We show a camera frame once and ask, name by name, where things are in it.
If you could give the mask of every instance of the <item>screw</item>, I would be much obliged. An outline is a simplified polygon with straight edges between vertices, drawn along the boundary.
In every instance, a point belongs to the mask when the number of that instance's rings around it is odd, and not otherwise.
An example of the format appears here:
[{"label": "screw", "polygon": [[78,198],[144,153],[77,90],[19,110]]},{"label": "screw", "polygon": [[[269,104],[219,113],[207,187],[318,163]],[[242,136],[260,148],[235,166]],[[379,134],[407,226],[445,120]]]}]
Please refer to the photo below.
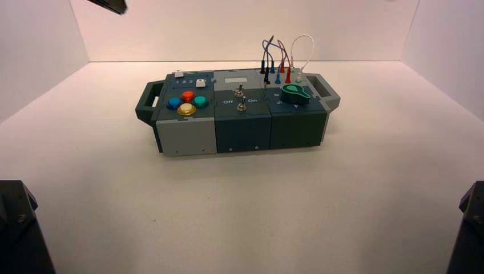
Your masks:
[{"label": "screw", "polygon": [[474,219],[474,221],[478,224],[484,224],[484,218],[478,216],[478,215],[474,215],[472,216],[472,219]]},{"label": "screw", "polygon": [[25,215],[25,214],[18,215],[17,221],[18,221],[19,224],[23,223],[25,220],[27,220],[27,215]]}]

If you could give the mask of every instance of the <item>blue connector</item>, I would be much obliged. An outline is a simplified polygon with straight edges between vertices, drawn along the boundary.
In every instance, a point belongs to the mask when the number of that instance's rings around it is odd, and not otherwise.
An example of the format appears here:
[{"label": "blue connector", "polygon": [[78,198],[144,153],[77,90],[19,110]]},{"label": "blue connector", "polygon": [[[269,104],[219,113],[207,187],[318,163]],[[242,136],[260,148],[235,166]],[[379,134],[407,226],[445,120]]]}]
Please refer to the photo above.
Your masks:
[{"label": "blue connector", "polygon": [[277,72],[277,74],[276,74],[276,81],[275,81],[276,84],[280,84],[281,83],[280,77],[281,77],[281,75],[279,74],[279,72]]},{"label": "blue connector", "polygon": [[271,61],[271,73],[276,73],[276,70],[274,69],[274,60]]}]

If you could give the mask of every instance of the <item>white backdrop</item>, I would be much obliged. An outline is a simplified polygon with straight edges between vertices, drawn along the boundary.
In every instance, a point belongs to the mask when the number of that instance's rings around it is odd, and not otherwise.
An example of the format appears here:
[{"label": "white backdrop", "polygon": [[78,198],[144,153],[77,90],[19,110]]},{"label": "white backdrop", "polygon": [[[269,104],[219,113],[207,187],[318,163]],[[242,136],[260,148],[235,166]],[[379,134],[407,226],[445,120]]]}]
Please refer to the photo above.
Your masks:
[{"label": "white backdrop", "polygon": [[88,62],[68,0],[1,0],[0,37],[0,123]]},{"label": "white backdrop", "polygon": [[484,119],[484,1],[421,0],[402,61]]},{"label": "white backdrop", "polygon": [[417,2],[130,0],[119,16],[71,0],[90,61],[260,60],[262,38],[289,47],[299,33],[314,36],[314,60],[400,60]]}]

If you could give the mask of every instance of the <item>white push button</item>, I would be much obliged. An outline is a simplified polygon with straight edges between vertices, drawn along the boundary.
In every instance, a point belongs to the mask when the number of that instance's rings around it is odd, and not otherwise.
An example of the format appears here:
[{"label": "white push button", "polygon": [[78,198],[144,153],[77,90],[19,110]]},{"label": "white push button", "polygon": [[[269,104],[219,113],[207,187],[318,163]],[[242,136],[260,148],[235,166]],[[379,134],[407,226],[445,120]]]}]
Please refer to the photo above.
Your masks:
[{"label": "white push button", "polygon": [[205,87],[205,79],[197,79],[196,87]]}]

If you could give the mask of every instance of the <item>display screen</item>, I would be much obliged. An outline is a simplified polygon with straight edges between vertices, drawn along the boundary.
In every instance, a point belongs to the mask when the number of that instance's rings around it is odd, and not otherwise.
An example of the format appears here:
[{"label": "display screen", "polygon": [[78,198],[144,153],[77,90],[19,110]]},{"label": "display screen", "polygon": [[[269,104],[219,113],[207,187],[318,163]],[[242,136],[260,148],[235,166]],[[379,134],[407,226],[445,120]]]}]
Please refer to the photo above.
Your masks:
[{"label": "display screen", "polygon": [[247,77],[238,77],[238,78],[226,78],[225,79],[226,83],[241,83],[241,82],[247,82]]}]

